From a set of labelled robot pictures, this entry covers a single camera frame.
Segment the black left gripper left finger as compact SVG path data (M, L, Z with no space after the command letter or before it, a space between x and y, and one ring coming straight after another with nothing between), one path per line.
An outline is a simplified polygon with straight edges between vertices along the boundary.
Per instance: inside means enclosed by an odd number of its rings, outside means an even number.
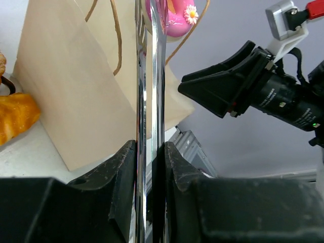
M68 184L1 179L1 242L128 242L136 143Z

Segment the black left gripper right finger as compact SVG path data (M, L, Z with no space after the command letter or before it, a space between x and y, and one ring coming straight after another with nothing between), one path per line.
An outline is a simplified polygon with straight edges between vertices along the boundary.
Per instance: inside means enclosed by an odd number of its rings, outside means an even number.
M170 242L323 242L323 199L292 179L209 178L165 144Z

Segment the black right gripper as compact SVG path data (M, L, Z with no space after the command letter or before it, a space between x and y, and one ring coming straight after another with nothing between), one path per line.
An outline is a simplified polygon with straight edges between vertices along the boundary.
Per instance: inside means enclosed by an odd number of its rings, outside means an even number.
M282 60L248 40L225 61L182 77L179 93L216 116L233 117L250 107L276 117L304 131L323 129L323 75L316 68L306 81L302 74L301 51L289 54L297 59L297 75L284 71Z

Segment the silver metal tongs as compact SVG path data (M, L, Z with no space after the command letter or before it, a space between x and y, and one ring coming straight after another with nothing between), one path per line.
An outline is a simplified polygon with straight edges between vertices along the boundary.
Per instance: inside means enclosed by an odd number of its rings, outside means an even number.
M168 3L167 1L135 1L136 55L137 55L137 181L135 242L145 242L148 231L146 142L147 92L146 56L147 26L144 15L151 15L152 35L152 96L151 96L151 202L152 241L165 241L166 173L165 173L165 65Z

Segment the cream paper bag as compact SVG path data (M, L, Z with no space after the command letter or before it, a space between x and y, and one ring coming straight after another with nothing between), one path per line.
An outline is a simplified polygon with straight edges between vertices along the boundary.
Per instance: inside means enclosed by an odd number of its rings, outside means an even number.
M30 1L13 75L32 95L69 170L136 136L134 1Z

